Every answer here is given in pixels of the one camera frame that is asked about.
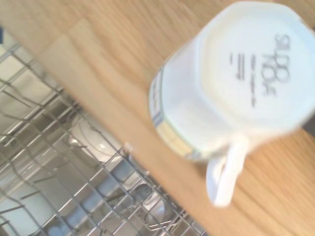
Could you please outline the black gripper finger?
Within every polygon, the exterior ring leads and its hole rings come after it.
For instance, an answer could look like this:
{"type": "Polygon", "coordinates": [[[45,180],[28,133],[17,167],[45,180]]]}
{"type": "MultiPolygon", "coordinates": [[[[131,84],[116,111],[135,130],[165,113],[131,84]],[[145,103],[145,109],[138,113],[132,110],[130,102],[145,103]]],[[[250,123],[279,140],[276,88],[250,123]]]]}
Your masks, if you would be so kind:
{"type": "Polygon", "coordinates": [[[315,120],[309,120],[306,124],[303,125],[303,129],[306,132],[314,132],[315,131],[315,120]]]}

